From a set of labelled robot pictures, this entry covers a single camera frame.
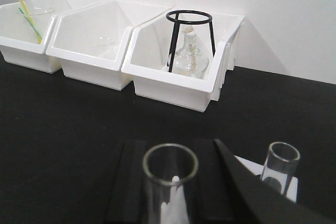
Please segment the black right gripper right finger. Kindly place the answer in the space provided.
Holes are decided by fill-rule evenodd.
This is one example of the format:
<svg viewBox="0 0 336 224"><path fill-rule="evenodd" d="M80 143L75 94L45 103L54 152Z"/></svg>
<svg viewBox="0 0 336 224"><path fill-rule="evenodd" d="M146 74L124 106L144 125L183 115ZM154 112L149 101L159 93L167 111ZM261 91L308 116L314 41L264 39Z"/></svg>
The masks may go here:
<svg viewBox="0 0 336 224"><path fill-rule="evenodd" d="M252 174L221 140L195 139L196 223L335 223L282 196Z"/></svg>

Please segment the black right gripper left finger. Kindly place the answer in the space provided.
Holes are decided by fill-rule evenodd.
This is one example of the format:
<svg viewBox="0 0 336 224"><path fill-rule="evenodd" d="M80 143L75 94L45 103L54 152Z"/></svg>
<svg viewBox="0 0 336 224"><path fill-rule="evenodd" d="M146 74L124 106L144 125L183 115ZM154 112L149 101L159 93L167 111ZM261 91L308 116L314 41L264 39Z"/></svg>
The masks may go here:
<svg viewBox="0 0 336 224"><path fill-rule="evenodd" d="M142 161L148 149L146 141L123 143L105 223L143 223L145 192Z"/></svg>

